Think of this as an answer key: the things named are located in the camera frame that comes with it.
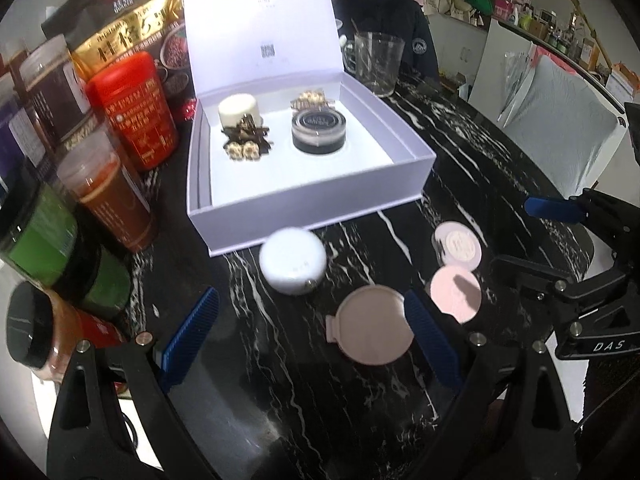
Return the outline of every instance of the glass mug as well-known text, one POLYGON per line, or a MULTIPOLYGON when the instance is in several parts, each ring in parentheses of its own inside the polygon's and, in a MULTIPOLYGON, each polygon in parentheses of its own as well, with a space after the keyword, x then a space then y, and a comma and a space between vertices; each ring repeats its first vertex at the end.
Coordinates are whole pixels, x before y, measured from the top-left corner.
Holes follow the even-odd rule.
POLYGON ((347 41, 342 48, 342 60, 348 72, 378 97, 393 94, 404 40, 380 32, 360 32, 354 41, 347 41))

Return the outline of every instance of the wooden pole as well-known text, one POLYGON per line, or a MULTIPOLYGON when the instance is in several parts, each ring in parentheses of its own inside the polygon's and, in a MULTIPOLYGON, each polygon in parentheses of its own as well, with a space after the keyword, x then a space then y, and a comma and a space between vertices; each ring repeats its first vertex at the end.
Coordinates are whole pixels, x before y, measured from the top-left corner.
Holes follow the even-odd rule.
POLYGON ((602 57, 604 58, 604 61, 607 63, 607 66, 609 67, 609 69, 611 69, 612 68, 611 59, 609 58, 607 51, 604 49, 604 46, 600 41, 600 38, 598 37, 596 30, 593 27, 591 27, 591 24, 589 23, 587 16, 585 15, 584 11, 582 10, 582 7, 580 6, 580 1, 578 0, 570 0, 570 1, 572 4, 574 4, 576 12, 580 14, 580 17, 584 21, 584 24, 587 26, 587 28, 591 32, 591 37, 596 41, 596 43, 600 47, 602 57))

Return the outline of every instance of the red canister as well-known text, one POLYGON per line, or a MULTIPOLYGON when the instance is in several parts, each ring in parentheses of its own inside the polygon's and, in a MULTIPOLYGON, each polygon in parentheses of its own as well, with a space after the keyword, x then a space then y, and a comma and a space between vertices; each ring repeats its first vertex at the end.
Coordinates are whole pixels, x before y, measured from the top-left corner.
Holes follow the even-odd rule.
POLYGON ((103 108, 139 171, 163 162, 178 133, 151 54, 139 52, 102 70, 87 83, 94 107, 103 108))

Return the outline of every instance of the white gift box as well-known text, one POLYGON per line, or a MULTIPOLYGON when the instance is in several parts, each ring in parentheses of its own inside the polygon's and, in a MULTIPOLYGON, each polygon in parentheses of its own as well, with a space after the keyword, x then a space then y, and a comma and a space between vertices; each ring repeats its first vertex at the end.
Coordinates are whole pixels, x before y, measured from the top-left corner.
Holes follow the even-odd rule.
POLYGON ((318 228, 418 200, 435 154, 391 108, 344 73, 331 0, 184 0, 198 98, 187 213, 211 256, 283 227, 318 228), (309 155, 292 143, 290 102, 322 89, 347 119, 345 145, 309 155), (257 98, 271 152, 232 161, 218 104, 257 98))

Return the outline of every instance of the pink compact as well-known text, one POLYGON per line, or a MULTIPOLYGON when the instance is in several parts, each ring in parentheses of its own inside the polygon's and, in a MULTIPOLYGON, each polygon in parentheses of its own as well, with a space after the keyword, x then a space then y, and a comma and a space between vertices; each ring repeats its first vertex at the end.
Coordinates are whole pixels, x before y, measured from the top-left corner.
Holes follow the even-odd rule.
POLYGON ((444 314, 451 314, 460 324, 471 320, 482 303, 482 290, 476 277, 457 266, 442 267, 433 275, 430 296, 444 314))
POLYGON ((436 228, 432 241, 441 266, 454 265, 473 271, 480 265, 482 246, 468 227, 444 222, 436 228))
POLYGON ((386 365, 411 346, 414 333, 404 318, 404 298, 382 285, 355 290, 334 316, 326 317, 326 340, 364 365, 386 365))

